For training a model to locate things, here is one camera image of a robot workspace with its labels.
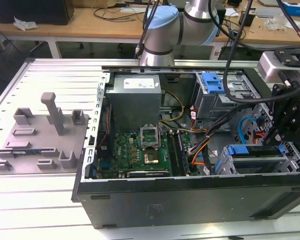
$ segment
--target yellow wire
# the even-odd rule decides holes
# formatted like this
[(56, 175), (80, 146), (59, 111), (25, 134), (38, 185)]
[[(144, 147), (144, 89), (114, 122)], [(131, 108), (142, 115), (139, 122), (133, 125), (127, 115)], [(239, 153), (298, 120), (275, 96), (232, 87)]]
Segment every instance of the yellow wire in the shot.
[(168, 94), (172, 95), (172, 96), (180, 103), (182, 110), (181, 110), (179, 116), (176, 116), (176, 117), (174, 117), (174, 118), (169, 118), (169, 119), (161, 119), (161, 120), (159, 120), (159, 122), (172, 122), (172, 121), (179, 120), (180, 118), (182, 118), (182, 116), (183, 116), (183, 114), (184, 114), (184, 112), (185, 112), (185, 106), (184, 106), (183, 103), (180, 101), (180, 99), (179, 99), (176, 95), (174, 95), (172, 92), (170, 92), (170, 91), (166, 91), (166, 92), (167, 92)]

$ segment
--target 3d printed holder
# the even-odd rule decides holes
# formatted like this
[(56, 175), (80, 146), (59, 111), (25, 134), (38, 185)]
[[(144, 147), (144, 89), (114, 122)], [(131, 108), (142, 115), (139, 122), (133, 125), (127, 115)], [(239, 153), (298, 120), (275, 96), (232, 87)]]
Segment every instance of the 3d printed holder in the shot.
[(0, 149), (0, 174), (73, 173), (82, 153), (89, 116), (81, 109), (63, 115), (56, 95), (44, 92), (49, 115), (18, 108), (15, 125)]

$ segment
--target motherboard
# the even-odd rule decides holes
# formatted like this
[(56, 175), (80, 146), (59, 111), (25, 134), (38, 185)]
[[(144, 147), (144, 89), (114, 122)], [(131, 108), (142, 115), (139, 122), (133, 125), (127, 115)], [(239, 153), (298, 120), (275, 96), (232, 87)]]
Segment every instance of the motherboard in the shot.
[[(147, 146), (156, 139), (158, 145)], [(141, 132), (116, 133), (111, 159), (99, 161), (99, 177), (185, 176), (189, 174), (187, 155), (191, 146), (187, 132), (159, 132), (158, 136), (149, 131), (142, 135)]]

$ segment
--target sticker label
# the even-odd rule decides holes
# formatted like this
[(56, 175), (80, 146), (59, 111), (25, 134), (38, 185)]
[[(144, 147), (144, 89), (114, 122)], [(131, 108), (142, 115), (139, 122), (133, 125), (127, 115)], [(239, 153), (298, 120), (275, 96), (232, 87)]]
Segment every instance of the sticker label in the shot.
[(196, 118), (196, 112), (195, 111), (192, 111), (191, 112), (191, 118), (193, 119), (193, 120), (196, 120), (197, 118)]
[(154, 89), (155, 81), (153, 78), (126, 78), (123, 81), (124, 89)]
[(25, 151), (13, 151), (12, 153), (13, 154), (26, 154)]
[(217, 156), (218, 156), (217, 150), (212, 151), (212, 154), (209, 155), (209, 157), (217, 157)]
[(209, 169), (208, 169), (206, 166), (203, 167), (203, 172), (204, 172), (206, 175), (210, 175), (210, 171), (209, 171)]

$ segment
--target label on power supply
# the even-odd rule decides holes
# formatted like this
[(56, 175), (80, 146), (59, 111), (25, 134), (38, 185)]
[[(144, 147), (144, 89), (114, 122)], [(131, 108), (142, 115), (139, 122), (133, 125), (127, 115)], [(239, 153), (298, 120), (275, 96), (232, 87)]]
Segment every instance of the label on power supply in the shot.
[(154, 89), (155, 81), (153, 78), (126, 78), (123, 81), (124, 89)]

